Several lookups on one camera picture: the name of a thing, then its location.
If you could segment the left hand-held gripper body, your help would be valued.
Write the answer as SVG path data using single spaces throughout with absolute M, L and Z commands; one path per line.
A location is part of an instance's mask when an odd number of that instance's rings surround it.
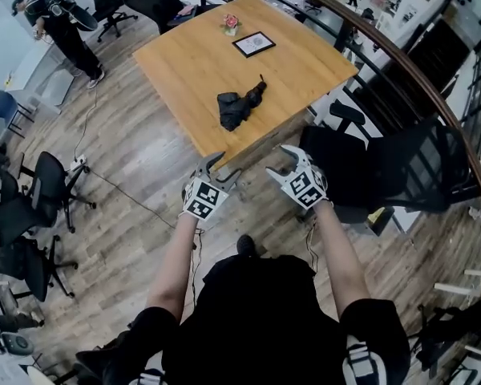
M 183 212 L 208 220 L 229 197 L 229 182 L 208 176 L 192 176 L 184 186 Z

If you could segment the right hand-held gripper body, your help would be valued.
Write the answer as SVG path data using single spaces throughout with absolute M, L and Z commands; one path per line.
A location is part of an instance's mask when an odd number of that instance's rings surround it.
M 311 209 L 320 201 L 329 201 L 327 188 L 324 173 L 306 153 L 297 158 L 293 171 L 284 176 L 281 185 L 281 189 L 303 209 Z

